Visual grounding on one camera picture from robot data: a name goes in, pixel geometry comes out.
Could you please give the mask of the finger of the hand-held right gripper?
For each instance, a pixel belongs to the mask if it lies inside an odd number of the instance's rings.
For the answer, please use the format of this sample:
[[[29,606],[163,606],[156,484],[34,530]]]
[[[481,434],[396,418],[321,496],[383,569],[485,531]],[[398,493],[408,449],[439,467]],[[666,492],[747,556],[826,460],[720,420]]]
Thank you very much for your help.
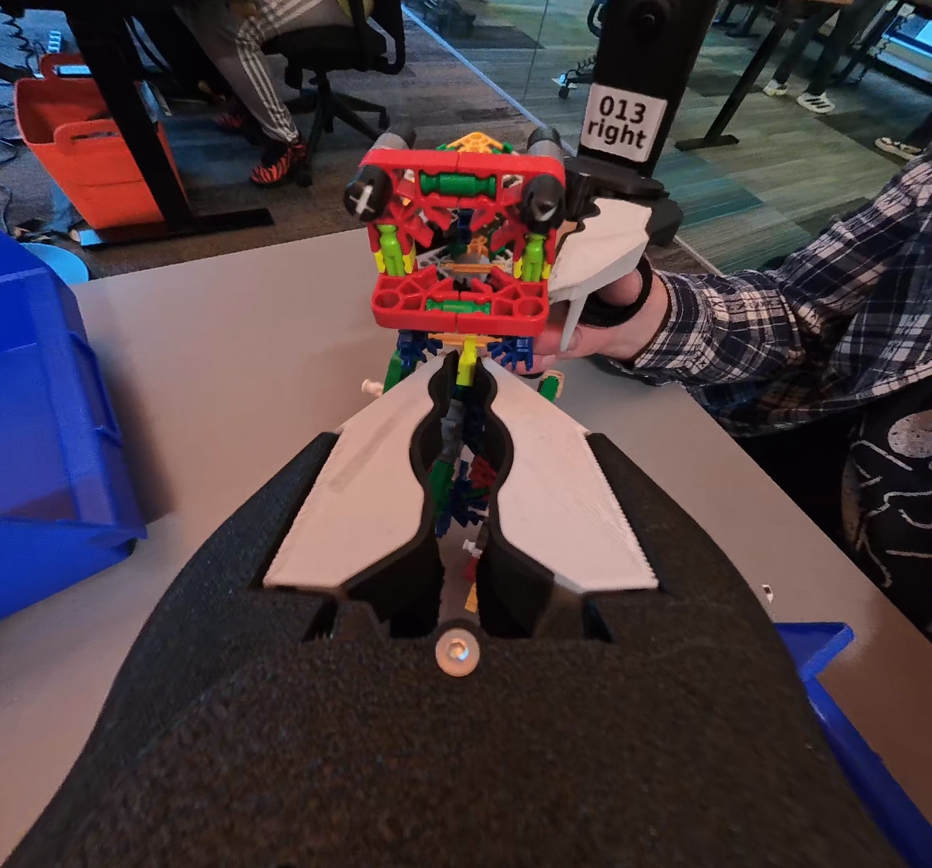
[[[557,247],[547,284],[553,303],[584,300],[633,271],[643,255],[651,207],[599,198],[594,208]]]

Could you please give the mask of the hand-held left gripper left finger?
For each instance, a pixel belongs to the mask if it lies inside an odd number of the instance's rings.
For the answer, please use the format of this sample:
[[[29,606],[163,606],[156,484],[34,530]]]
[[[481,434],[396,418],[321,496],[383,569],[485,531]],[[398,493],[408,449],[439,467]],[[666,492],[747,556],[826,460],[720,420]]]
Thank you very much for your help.
[[[365,602],[394,638],[436,630],[445,572],[429,471],[457,368],[456,353],[436,357],[343,423],[265,589]]]

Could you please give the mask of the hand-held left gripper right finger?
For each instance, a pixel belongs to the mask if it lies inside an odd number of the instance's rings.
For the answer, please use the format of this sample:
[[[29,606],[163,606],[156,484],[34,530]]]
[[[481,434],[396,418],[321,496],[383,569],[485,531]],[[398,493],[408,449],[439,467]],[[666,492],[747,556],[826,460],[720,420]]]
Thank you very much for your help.
[[[474,389],[496,473],[476,570],[482,629],[590,637],[591,598],[659,585],[602,468],[620,452],[495,362],[477,366]]]

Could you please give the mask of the colourful construction toy model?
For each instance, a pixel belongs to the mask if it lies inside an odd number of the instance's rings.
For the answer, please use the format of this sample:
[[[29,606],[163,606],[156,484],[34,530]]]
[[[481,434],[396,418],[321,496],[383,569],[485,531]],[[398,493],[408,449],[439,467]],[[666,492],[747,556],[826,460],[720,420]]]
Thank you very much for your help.
[[[481,524],[496,477],[473,400],[479,355],[530,368],[550,310],[548,284],[565,219],[558,134],[537,130],[525,152],[474,132],[436,150],[410,132],[379,136],[347,185],[378,267],[376,323],[398,333],[385,388],[455,351],[444,445],[429,470],[433,530]]]

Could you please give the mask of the blue plastic parts bin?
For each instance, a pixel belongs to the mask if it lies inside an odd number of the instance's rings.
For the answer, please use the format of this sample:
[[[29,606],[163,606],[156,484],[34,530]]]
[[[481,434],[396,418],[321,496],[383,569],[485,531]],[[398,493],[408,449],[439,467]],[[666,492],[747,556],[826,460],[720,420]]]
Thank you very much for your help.
[[[828,664],[855,641],[855,633],[843,622],[780,622],[775,629],[857,796],[908,865],[929,867],[930,823],[818,680]]]

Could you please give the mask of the person's right forearm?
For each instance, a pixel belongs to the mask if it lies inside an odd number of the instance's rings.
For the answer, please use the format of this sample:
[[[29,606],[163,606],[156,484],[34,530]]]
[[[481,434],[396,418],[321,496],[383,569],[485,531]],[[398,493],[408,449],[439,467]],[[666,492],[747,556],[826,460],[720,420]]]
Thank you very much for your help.
[[[664,328],[628,368],[730,434],[768,434],[930,378],[930,152],[778,268],[660,273]]]

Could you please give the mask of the person's right hand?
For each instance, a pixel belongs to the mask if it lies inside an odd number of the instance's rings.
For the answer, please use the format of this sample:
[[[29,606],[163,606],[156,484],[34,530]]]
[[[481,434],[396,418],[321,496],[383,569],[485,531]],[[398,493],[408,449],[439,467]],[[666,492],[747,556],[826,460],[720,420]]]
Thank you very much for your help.
[[[527,372],[537,373],[556,368],[559,360],[577,359],[595,353],[623,362],[636,359],[666,324],[670,314],[670,297],[663,280],[653,270],[650,293],[636,315],[619,326],[609,328],[578,323],[566,349],[562,351],[560,341],[566,314],[567,303],[551,305],[547,325],[534,340],[533,364]]]

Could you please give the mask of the black bag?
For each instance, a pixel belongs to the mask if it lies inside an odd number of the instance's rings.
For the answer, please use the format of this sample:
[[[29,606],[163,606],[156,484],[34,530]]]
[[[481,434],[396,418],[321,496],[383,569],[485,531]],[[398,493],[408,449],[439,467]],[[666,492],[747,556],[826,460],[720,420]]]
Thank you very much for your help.
[[[464,10],[458,0],[402,0],[402,4],[446,39],[472,35],[475,14]]]

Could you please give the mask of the black office chair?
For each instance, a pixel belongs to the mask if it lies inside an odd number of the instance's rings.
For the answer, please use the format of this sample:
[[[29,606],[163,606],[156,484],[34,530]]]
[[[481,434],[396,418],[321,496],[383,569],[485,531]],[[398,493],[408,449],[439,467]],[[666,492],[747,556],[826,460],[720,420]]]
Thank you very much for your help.
[[[364,0],[349,0],[353,25],[328,25],[298,30],[272,39],[264,52],[286,58],[285,83],[300,91],[304,73],[312,72],[316,87],[288,103],[297,114],[314,113],[305,158],[296,170],[303,186],[310,183],[311,158],[324,132],[331,133],[336,118],[376,141],[390,128],[388,110],[366,100],[332,91],[329,76],[335,71],[374,71],[394,76],[405,64],[401,0],[375,0],[372,16],[365,16]]]

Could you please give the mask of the light blue round object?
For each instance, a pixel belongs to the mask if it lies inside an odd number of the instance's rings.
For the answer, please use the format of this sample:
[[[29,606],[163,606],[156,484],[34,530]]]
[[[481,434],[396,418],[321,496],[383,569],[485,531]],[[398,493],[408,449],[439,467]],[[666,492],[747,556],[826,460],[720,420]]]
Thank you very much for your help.
[[[46,263],[67,285],[83,284],[91,279],[85,262],[63,247],[47,243],[25,243],[21,246]]]

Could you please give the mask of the orange plastic bin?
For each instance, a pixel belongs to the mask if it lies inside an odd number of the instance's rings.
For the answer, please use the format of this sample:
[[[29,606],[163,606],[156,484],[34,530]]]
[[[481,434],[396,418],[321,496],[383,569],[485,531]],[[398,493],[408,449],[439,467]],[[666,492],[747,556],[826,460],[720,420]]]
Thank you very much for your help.
[[[15,84],[22,139],[88,225],[108,229],[159,222],[162,215],[92,78],[64,78],[55,67],[79,55],[43,56],[42,78]]]

